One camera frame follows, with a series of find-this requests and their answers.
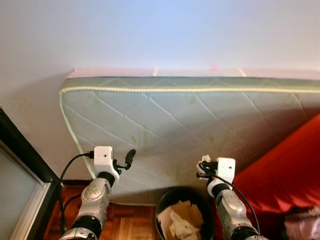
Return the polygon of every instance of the door frame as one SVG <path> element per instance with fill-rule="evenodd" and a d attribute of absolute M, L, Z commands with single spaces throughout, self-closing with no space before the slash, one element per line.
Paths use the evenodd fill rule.
<path fill-rule="evenodd" d="M 59 178 L 0 108 L 0 140 L 44 183 L 50 183 L 29 231 L 28 240 L 43 239 L 58 200 Z"/>

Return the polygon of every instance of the wooden floor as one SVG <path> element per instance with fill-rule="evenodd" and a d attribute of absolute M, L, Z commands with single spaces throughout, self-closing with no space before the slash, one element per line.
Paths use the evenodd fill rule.
<path fill-rule="evenodd" d="M 65 186 L 63 190 L 64 202 L 70 197 L 81 193 L 84 186 Z M 66 224 L 70 229 L 78 210 L 81 206 L 81 199 L 72 201 L 66 211 Z M 107 208 L 107 222 L 99 240 L 160 240 L 155 224 L 155 207 L 152 206 L 127 206 L 109 204 Z M 48 228 L 43 240 L 58 240 L 60 208 L 55 205 Z"/>

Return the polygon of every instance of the trash can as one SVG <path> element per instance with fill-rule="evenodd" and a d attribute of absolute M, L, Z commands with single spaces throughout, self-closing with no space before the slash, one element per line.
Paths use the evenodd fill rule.
<path fill-rule="evenodd" d="M 190 201 L 191 204 L 196 204 L 202 214 L 204 224 L 200 229 L 200 234 L 203 240 L 213 240 L 215 236 L 215 220 L 210 207 L 209 201 L 205 200 L 201 194 L 191 187 L 173 187 L 166 191 L 159 200 L 155 209 L 155 227 L 162 240 L 165 240 L 158 214 L 167 207 L 178 203 L 179 201 Z"/>

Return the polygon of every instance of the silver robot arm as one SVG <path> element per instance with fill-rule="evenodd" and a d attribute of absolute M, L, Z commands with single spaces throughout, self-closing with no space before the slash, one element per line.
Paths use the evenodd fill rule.
<path fill-rule="evenodd" d="M 110 202 L 111 188 L 119 181 L 121 170 L 128 170 L 136 151 L 130 150 L 124 165 L 113 160 L 110 146 L 94 148 L 94 168 L 96 178 L 81 194 L 82 204 L 72 225 L 60 240 L 98 240 L 107 220 L 107 207 Z"/>
<path fill-rule="evenodd" d="M 197 164 L 197 177 L 207 180 L 207 190 L 215 198 L 217 215 L 221 221 L 223 237 L 225 240 L 268 240 L 261 236 L 247 218 L 245 204 L 232 191 L 232 187 L 213 175 L 229 183 L 235 177 L 236 161 L 232 158 L 219 157 L 211 161 L 208 155 L 202 157 Z"/>

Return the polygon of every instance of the red cloth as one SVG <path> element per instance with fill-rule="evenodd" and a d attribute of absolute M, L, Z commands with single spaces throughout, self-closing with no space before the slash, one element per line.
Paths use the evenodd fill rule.
<path fill-rule="evenodd" d="M 256 211 L 261 234 L 271 240 L 284 225 L 283 214 L 295 207 L 319 206 L 320 115 L 240 172 L 234 184 Z M 247 215 L 254 224 L 249 211 Z M 215 239 L 223 240 L 218 217 Z"/>

